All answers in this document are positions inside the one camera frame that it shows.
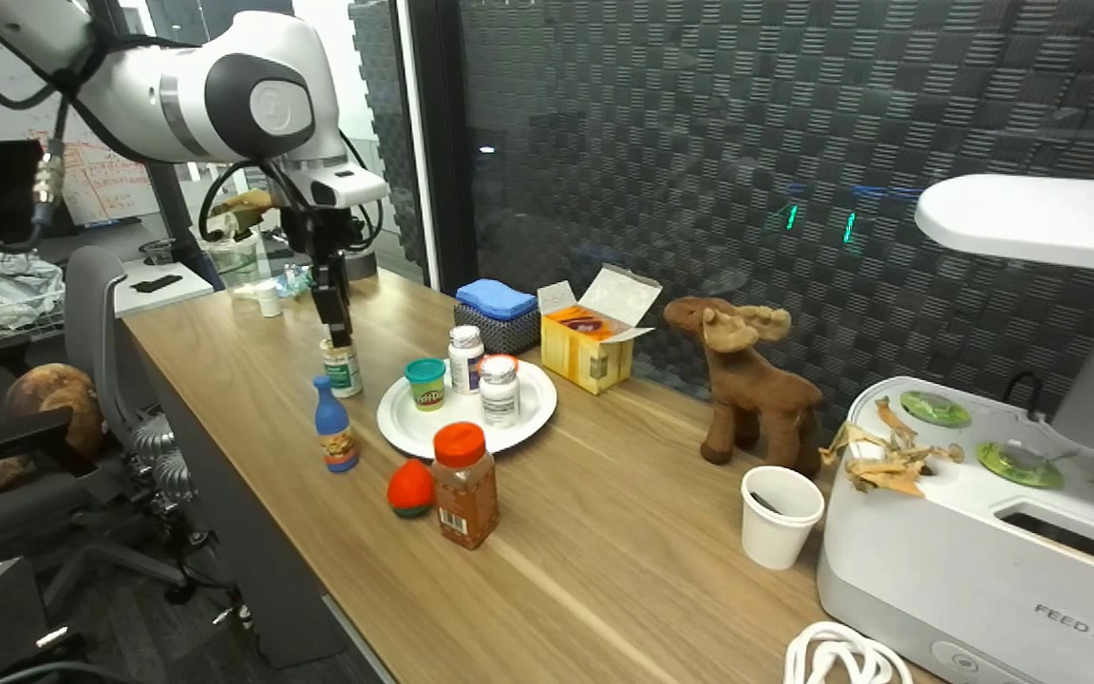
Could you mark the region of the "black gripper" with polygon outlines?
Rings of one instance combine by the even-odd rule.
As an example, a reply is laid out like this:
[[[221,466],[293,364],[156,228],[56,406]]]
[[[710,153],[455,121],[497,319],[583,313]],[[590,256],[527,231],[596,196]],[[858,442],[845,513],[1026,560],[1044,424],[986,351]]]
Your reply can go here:
[[[352,342],[345,245],[356,238],[349,209],[287,209],[290,245],[311,264],[311,299],[333,344]]]

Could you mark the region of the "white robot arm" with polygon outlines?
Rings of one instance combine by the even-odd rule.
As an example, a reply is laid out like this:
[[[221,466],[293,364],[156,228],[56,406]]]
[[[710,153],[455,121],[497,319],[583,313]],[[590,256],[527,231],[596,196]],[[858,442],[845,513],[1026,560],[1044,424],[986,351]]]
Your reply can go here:
[[[128,159],[269,168],[307,218],[314,313],[333,344],[352,342],[339,223],[388,181],[349,159],[311,24],[238,12],[202,47],[156,47],[111,30],[90,0],[0,0],[0,47]]]

